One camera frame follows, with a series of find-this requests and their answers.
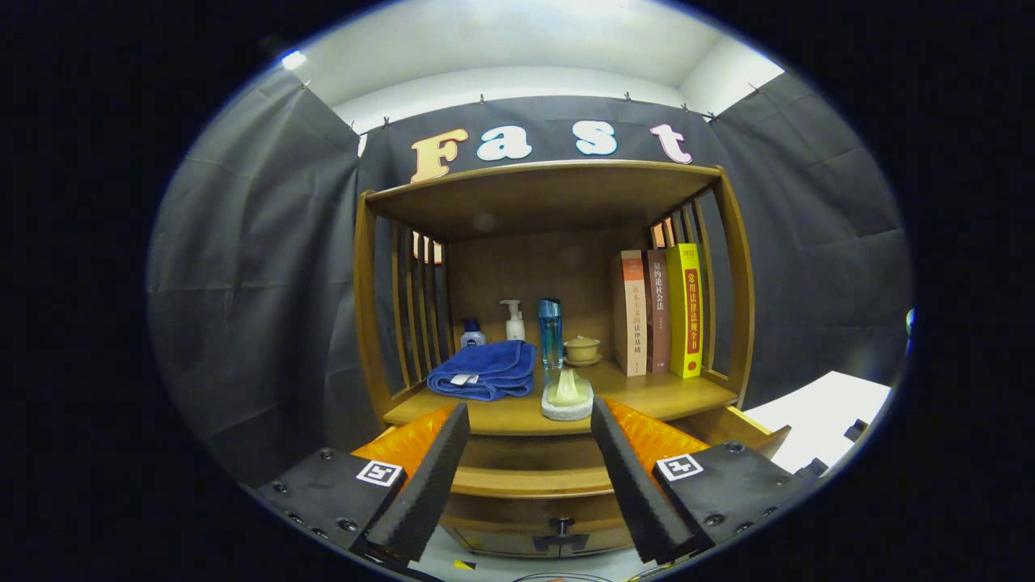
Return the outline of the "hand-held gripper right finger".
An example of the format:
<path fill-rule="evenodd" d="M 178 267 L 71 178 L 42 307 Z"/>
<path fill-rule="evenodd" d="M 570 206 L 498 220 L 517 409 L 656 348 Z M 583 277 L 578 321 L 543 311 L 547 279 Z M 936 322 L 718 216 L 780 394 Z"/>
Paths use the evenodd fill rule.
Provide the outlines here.
<path fill-rule="evenodd" d="M 740 440 L 705 445 L 629 406 L 596 397 L 591 432 L 643 561 L 672 563 L 769 522 L 809 490 Z"/>

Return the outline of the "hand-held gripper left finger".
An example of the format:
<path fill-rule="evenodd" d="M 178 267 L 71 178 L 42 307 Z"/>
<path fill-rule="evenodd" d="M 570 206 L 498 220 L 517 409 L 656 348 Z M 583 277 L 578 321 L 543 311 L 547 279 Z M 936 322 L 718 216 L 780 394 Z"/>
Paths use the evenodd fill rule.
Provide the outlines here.
<path fill-rule="evenodd" d="M 322 447 L 252 497 L 351 559 L 406 568 L 435 533 L 470 431 L 468 405 L 449 405 L 355 452 Z"/>

